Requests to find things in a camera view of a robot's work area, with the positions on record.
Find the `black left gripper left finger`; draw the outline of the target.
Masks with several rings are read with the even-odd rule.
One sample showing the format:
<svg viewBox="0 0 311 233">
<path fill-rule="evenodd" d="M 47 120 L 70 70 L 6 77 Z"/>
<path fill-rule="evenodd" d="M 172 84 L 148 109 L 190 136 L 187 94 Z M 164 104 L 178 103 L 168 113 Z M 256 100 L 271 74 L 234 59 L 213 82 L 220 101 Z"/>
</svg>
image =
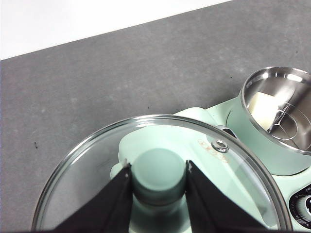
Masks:
<svg viewBox="0 0 311 233">
<path fill-rule="evenodd" d="M 127 233 L 133 205 L 131 165 L 127 164 L 90 201 L 60 223 L 56 233 Z"/>
</svg>

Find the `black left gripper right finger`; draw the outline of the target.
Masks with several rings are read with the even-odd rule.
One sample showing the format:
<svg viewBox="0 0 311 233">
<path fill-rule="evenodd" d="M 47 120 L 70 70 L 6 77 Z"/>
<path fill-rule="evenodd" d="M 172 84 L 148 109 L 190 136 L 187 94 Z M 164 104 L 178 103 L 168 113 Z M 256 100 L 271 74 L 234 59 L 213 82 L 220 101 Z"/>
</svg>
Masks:
<svg viewBox="0 0 311 233">
<path fill-rule="evenodd" d="M 194 233 L 269 232 L 224 195 L 191 160 L 186 162 L 186 199 Z"/>
</svg>

